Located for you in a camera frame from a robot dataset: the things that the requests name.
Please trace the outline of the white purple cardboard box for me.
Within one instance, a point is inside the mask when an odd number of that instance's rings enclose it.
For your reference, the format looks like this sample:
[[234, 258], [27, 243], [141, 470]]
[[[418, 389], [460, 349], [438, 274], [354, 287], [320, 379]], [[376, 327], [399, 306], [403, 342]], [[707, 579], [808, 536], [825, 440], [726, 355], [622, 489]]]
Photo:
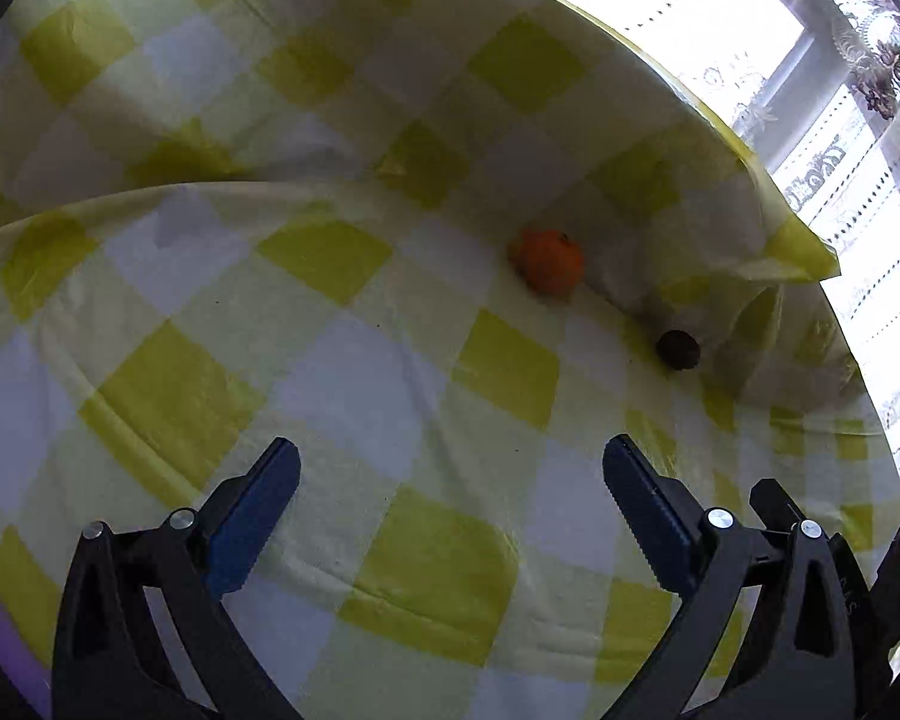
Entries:
[[52, 715], [48, 668], [25, 644], [0, 601], [0, 671], [38, 718]]

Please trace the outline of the small dark wrinkled fruit right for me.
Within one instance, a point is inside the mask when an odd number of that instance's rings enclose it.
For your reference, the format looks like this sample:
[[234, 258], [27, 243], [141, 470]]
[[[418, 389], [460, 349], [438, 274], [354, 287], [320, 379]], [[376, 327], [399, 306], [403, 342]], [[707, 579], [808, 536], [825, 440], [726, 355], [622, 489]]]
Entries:
[[656, 355], [672, 371], [692, 371], [701, 362], [701, 345], [691, 333], [672, 328], [656, 339]]

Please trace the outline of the orange tangerine with stem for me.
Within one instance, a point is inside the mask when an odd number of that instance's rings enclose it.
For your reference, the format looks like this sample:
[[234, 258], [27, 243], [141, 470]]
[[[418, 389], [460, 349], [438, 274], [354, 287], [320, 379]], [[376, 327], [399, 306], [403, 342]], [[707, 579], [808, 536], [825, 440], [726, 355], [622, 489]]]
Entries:
[[526, 286], [546, 298], [568, 298], [585, 275], [580, 245], [557, 229], [523, 229], [507, 255]]

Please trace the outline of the yellow white checkered tablecloth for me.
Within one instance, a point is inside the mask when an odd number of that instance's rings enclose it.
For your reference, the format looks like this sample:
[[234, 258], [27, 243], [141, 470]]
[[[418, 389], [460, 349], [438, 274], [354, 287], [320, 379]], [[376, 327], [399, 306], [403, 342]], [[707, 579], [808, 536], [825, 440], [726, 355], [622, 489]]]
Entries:
[[[568, 298], [509, 262], [580, 245]], [[873, 572], [888, 440], [756, 156], [562, 0], [0, 0], [0, 601], [276, 437], [226, 610], [308, 718], [595, 718], [673, 619], [601, 474], [772, 476]], [[701, 345], [672, 371], [653, 345]]]

